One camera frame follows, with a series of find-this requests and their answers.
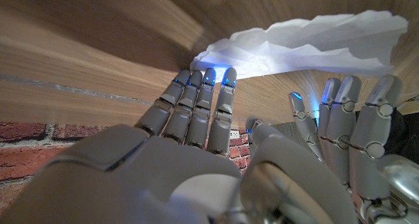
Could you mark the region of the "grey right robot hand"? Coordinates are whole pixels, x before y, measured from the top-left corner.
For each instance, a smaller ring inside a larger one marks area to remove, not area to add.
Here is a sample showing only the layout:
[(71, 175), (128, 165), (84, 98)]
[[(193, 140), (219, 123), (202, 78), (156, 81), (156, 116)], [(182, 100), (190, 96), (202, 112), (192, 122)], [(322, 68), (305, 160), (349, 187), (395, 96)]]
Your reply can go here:
[(2, 223), (356, 223), (350, 196), (308, 150), (250, 118), (245, 172), (228, 157), (236, 70), (180, 71), (134, 126), (44, 165)]

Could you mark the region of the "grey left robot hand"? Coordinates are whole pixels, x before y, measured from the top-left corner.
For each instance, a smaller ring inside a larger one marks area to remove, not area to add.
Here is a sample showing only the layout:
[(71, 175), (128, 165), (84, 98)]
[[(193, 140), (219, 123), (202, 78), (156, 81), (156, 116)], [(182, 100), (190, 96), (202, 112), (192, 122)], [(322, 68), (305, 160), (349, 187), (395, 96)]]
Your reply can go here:
[(306, 112), (301, 95), (290, 92), (295, 123), (309, 148), (349, 192), (361, 223), (417, 223), (418, 165), (387, 155), (384, 148), (402, 82), (383, 76), (356, 113), (360, 88), (353, 75), (328, 79), (318, 122)]

